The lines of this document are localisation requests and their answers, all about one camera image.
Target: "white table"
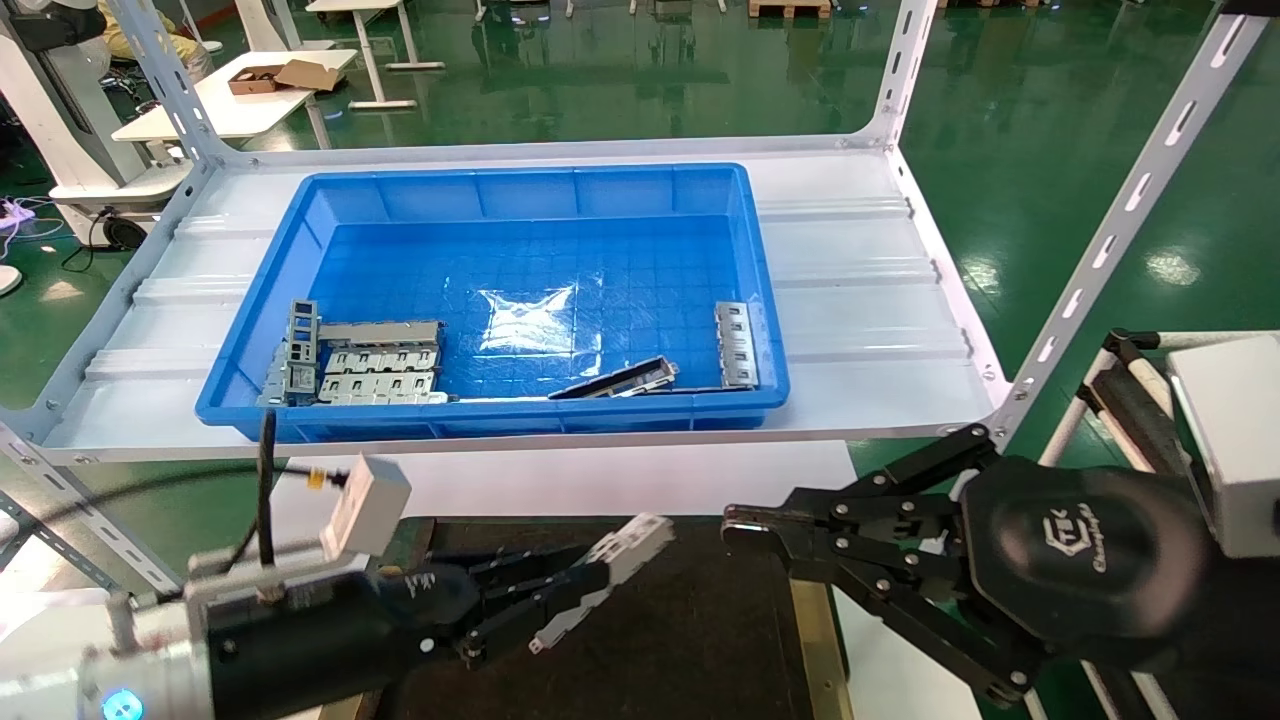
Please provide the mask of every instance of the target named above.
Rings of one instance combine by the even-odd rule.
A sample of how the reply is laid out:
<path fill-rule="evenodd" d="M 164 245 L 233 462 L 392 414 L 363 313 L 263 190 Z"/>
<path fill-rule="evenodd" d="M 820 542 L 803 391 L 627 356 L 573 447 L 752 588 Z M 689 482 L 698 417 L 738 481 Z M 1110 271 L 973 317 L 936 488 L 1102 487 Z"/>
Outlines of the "white table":
<path fill-rule="evenodd" d="M 291 50 L 285 53 L 246 53 L 227 63 L 211 76 L 196 83 L 196 95 L 209 114 L 209 122 L 218 137 L 257 137 L 275 127 L 298 105 L 306 104 L 311 128 L 323 150 L 330 147 L 324 118 L 315 104 L 315 90 L 291 87 L 261 95 L 232 95 L 227 85 L 242 69 L 252 65 L 283 65 L 289 60 L 317 63 L 325 68 L 342 69 L 356 59 L 355 50 Z M 178 131 L 163 106 L 145 113 L 141 118 L 111 133 L 119 142 L 148 142 L 152 140 L 178 140 Z"/>
<path fill-rule="evenodd" d="M 352 13 L 356 20 L 356 35 L 360 36 L 360 51 L 365 55 L 365 65 L 369 67 L 369 83 L 374 86 L 374 100 L 352 101 L 348 105 L 352 110 L 389 110 L 412 108 L 416 100 L 388 100 L 383 92 L 383 81 L 378 77 L 378 63 L 374 60 L 374 50 L 369 45 L 369 32 L 365 29 L 365 14 L 376 10 L 387 10 L 394 6 L 401 17 L 401 32 L 404 33 L 404 50 L 408 53 L 407 63 L 388 63 L 388 70 L 443 70 L 444 63 L 424 63 L 417 59 L 417 46 L 413 45 L 413 33 L 408 27 L 408 12 L 404 9 L 404 0 L 315 0 L 307 5 L 308 13 Z"/>

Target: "black cable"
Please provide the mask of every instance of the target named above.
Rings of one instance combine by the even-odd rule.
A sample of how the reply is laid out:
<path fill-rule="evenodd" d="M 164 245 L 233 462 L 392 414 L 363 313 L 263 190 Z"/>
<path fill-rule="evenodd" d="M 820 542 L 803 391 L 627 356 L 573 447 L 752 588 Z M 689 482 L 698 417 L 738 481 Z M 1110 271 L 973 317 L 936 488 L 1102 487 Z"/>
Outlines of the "black cable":
<path fill-rule="evenodd" d="M 230 559 L 227 560 L 225 565 L 219 568 L 219 574 L 225 575 L 227 573 L 230 573 L 232 568 L 234 568 L 236 564 L 239 562 L 242 557 L 244 557 L 244 551 L 248 550 L 248 543 L 250 541 L 253 539 L 255 534 L 257 534 L 257 518 L 253 518 L 253 521 L 248 524 L 248 529 L 244 530 L 244 537 L 242 537 L 241 541 L 236 543 L 236 550 L 232 551 Z"/>
<path fill-rule="evenodd" d="M 108 215 L 108 210 L 113 213 L 115 211 L 114 209 L 104 208 L 102 211 L 99 213 L 97 217 L 93 218 L 93 222 L 90 223 L 88 225 L 88 245 L 81 245 L 79 247 L 77 247 L 76 252 L 72 252 L 70 255 L 64 258 L 61 263 L 58 264 L 59 268 L 67 270 L 68 273 L 87 273 L 88 269 L 93 266 L 93 228 L 96 228 L 97 223 L 100 223 L 102 218 Z M 83 268 L 73 270 L 67 266 L 72 260 L 76 259 L 77 255 L 86 251 L 88 251 L 88 263 L 86 263 Z"/>
<path fill-rule="evenodd" d="M 64 505 L 64 506 L 59 507 L 58 510 L 55 510 L 54 512 L 50 512 L 49 515 L 42 515 L 42 516 L 37 518 L 37 520 L 41 524 L 52 525 L 54 523 L 58 523 L 59 520 L 65 520 L 67 518 L 70 518 L 72 515 L 76 515 L 77 512 L 81 512 L 83 510 L 86 510 L 86 509 L 92 509 L 93 505 L 100 505 L 100 503 L 104 503 L 104 502 L 111 502 L 111 501 L 115 501 L 115 500 L 123 500 L 125 497 L 133 497 L 136 495 L 142 495 L 142 493 L 146 493 L 146 492 L 151 492 L 151 491 L 154 491 L 154 489 L 156 489 L 159 487 L 187 486 L 187 484 L 193 484 L 193 483 L 202 483 L 202 482 L 207 482 L 207 480 L 212 480 L 212 479 L 218 479 L 218 478 L 224 478 L 224 477 L 234 474 L 234 473 L 247 473 L 250 470 L 251 470 L 251 468 L 247 468 L 247 466 L 246 468 L 216 468 L 216 469 L 206 469 L 206 470 L 195 470 L 195 471 L 191 471 L 191 473 L 178 473 L 175 475 L 165 475 L 163 478 L 154 478 L 154 479 L 145 480 L 145 482 L 141 482 L 141 483 L 134 483 L 134 484 L 131 484 L 131 486 L 118 487 L 118 488 L 114 488 L 114 489 L 109 489 L 106 492 L 96 493 L 93 497 L 91 497 L 88 500 L 84 500 L 82 502 L 72 502 L 72 503 Z M 285 466 L 285 468 L 276 468 L 276 471 L 279 471 L 280 474 L 284 474 L 284 475 L 310 475 L 311 474 L 311 470 L 308 468 L 288 468 L 288 466 Z"/>
<path fill-rule="evenodd" d="M 271 486 L 275 483 L 275 410 L 262 414 L 262 430 L 257 441 L 257 555 L 264 568 L 275 565 L 271 538 Z"/>

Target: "white desk leg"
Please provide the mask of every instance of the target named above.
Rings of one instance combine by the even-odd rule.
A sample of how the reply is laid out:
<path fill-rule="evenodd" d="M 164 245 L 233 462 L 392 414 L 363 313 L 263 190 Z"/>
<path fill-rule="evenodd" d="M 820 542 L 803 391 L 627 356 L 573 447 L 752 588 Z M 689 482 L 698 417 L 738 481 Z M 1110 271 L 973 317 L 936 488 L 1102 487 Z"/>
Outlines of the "white desk leg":
<path fill-rule="evenodd" d="M 401 15 L 401 32 L 404 33 L 404 50 L 408 53 L 408 63 L 387 63 L 388 70 L 443 70 L 444 63 L 420 63 L 417 60 L 417 47 L 413 46 L 413 31 L 408 27 L 408 10 L 404 1 L 396 5 L 396 12 Z"/>
<path fill-rule="evenodd" d="M 417 105 L 413 100 L 388 100 L 383 94 L 383 81 L 378 77 L 378 61 L 374 60 L 374 49 L 369 45 L 369 32 L 365 29 L 365 15 L 360 10 L 352 10 L 356 20 L 356 35 L 360 36 L 360 53 L 365 56 L 365 65 L 369 67 L 369 83 L 374 86 L 374 101 L 353 101 L 348 108 L 352 110 L 388 110 L 394 108 L 412 108 Z"/>
<path fill-rule="evenodd" d="M 320 150 L 333 149 L 333 143 L 329 142 L 329 128 L 324 127 L 324 115 L 320 114 L 320 106 L 316 105 L 316 99 L 314 95 L 307 96 L 307 117 L 311 118 L 311 129 L 316 133 L 316 143 Z"/>

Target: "blue plastic bin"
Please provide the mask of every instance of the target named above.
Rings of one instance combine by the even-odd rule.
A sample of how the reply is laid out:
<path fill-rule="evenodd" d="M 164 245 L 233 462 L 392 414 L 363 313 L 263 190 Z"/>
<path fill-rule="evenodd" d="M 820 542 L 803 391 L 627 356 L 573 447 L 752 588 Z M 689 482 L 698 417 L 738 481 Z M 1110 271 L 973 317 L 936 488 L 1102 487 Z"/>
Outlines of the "blue plastic bin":
<path fill-rule="evenodd" d="M 317 174 L 302 182 L 196 404 L 257 439 L 289 304 L 443 320 L 447 405 L 280 407 L 280 442 L 758 427 L 786 360 L 746 170 L 732 164 Z M 714 306 L 746 302 L 759 386 L 547 400 L 664 355 L 719 387 Z M 324 368 L 321 357 L 321 368 Z"/>

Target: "cardboard box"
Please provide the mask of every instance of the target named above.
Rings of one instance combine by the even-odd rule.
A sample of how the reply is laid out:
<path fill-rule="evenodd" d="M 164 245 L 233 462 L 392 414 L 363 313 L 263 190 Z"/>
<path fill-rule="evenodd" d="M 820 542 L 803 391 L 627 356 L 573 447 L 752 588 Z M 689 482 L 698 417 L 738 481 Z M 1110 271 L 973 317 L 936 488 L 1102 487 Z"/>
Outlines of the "cardboard box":
<path fill-rule="evenodd" d="M 325 68 L 319 63 L 305 60 L 289 60 L 284 68 L 276 73 L 275 82 L 291 85 L 293 87 L 306 87 L 308 90 L 333 90 L 342 77 L 337 69 Z"/>
<path fill-rule="evenodd" d="M 342 74 L 317 63 L 289 60 L 284 65 L 253 65 L 236 74 L 228 86 L 232 95 L 259 95 L 289 87 L 333 90 Z"/>
<path fill-rule="evenodd" d="M 279 87 L 275 77 L 282 69 L 284 65 L 251 65 L 236 73 L 227 85 L 232 88 L 232 95 L 275 92 Z"/>

